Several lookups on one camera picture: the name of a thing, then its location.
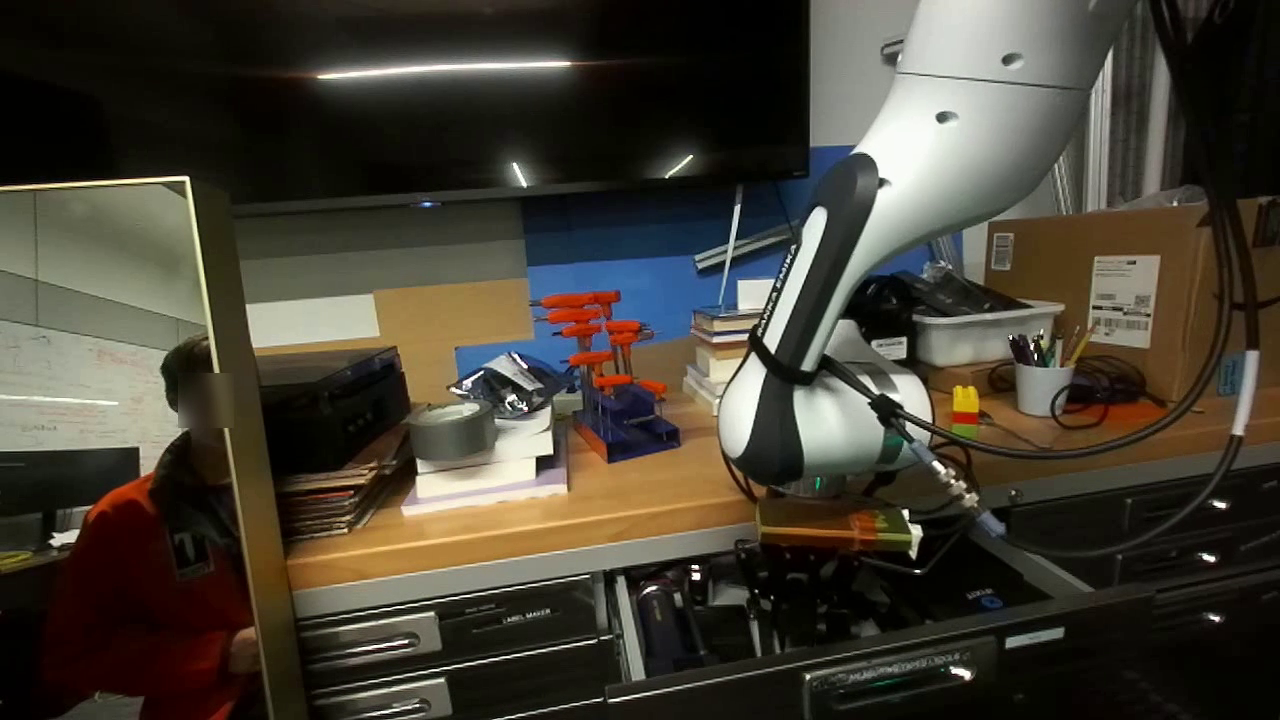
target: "cardboard box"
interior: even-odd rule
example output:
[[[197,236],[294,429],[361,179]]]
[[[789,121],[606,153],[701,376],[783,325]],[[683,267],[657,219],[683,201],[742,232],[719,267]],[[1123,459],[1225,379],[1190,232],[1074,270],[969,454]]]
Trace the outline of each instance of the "cardboard box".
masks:
[[[1252,247],[1261,300],[1280,295],[1280,247]],[[1203,227],[1203,202],[1123,208],[1089,217],[996,219],[987,227],[987,288],[1013,295],[1061,300],[1061,334],[1096,325],[1089,356],[1131,359],[1147,392],[1181,400],[1203,365],[1214,316],[1219,302],[1215,247]],[[1242,367],[1242,316],[1219,384]],[[1280,370],[1280,309],[1265,309],[1265,384]]]

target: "pen holder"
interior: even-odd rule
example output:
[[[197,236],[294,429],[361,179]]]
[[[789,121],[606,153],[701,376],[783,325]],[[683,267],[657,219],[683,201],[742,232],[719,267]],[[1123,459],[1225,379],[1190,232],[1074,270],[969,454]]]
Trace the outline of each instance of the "pen holder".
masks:
[[[1076,367],[1015,365],[1013,389],[1026,414],[1061,414]]]

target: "wooden workbench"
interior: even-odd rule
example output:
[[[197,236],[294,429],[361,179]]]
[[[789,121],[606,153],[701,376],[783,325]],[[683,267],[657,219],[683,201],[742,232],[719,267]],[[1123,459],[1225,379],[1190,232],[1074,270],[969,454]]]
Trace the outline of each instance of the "wooden workbench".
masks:
[[[975,454],[975,480],[984,491],[1000,485],[1066,480],[1101,467],[1141,467],[1167,459],[1214,459],[1228,434],[1234,404],[1201,400],[1201,407],[1175,429],[1109,454],[1089,459],[1000,459]],[[676,395],[668,414],[682,425],[683,445],[672,450],[606,462],[584,440],[573,440],[573,491],[552,499],[520,499],[491,508],[462,508],[432,517],[399,517],[391,496],[361,533],[338,538],[309,538],[294,549],[287,574],[297,593],[367,585],[410,571],[439,571],[491,565],[512,555],[573,553],[584,544],[627,544],[676,533],[734,527],[752,519],[752,503],[730,480],[718,450],[718,419],[694,400]],[[1076,447],[1122,431],[1131,431],[1162,414],[1155,404],[1113,407],[1096,431],[1066,431],[1052,419],[1028,419],[1003,400],[987,400],[994,425],[979,440],[1009,447]],[[1280,392],[1265,392],[1252,425],[1252,447],[1280,459]]]

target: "white box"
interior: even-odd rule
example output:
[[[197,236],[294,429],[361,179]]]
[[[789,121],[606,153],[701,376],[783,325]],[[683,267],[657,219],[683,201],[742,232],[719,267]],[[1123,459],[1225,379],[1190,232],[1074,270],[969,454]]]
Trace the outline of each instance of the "white box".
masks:
[[[1050,330],[1066,302],[1026,300],[1032,309],[1013,312],[972,312],[972,316],[914,316],[914,352],[921,365],[956,367],[956,365],[996,365],[1013,359],[1009,338],[1015,330],[1037,334]]]

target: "red object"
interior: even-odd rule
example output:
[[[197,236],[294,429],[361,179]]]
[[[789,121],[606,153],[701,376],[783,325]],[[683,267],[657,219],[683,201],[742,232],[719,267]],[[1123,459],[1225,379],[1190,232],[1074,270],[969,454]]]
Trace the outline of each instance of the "red object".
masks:
[[[226,669],[254,625],[229,553],[182,571],[151,503],[155,475],[109,491],[83,519],[48,616],[42,675],[65,694],[144,694],[144,720],[226,720],[247,675]]]

